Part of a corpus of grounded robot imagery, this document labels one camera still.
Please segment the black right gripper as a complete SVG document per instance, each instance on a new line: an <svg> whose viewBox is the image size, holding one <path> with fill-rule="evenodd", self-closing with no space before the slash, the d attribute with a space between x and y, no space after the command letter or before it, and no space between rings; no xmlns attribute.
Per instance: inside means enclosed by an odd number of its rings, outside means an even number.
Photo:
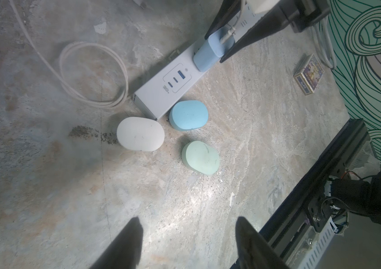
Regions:
<svg viewBox="0 0 381 269"><path fill-rule="evenodd" d="M210 35L224 27L240 9L241 0L223 0L204 39L207 40ZM281 0L235 42L220 59L220 63L225 62L241 49L283 30L289 24L295 33L301 33L329 14L330 6L327 0Z"/></svg>

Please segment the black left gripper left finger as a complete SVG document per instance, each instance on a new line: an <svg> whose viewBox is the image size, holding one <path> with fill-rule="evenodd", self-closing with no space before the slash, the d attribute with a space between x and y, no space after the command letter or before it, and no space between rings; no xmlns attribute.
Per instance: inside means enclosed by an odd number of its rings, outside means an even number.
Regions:
<svg viewBox="0 0 381 269"><path fill-rule="evenodd" d="M90 269L135 269L141 260L143 227L133 217Z"/></svg>

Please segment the blue USB wall charger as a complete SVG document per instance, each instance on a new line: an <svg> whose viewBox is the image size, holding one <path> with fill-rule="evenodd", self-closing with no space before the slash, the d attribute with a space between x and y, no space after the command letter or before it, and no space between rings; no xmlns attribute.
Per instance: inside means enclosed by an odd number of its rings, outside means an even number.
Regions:
<svg viewBox="0 0 381 269"><path fill-rule="evenodd" d="M225 53L235 44L233 37L229 37L223 44L221 39L227 34L228 27L222 27L203 43L193 60L200 72L206 72L217 63Z"/></svg>

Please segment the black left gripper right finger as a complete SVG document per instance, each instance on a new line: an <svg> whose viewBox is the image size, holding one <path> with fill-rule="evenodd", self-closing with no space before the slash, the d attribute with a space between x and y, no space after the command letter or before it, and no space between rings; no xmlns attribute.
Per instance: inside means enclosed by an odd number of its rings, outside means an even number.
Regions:
<svg viewBox="0 0 381 269"><path fill-rule="evenodd" d="M288 269L288 266L243 216L237 218L235 237L240 269Z"/></svg>

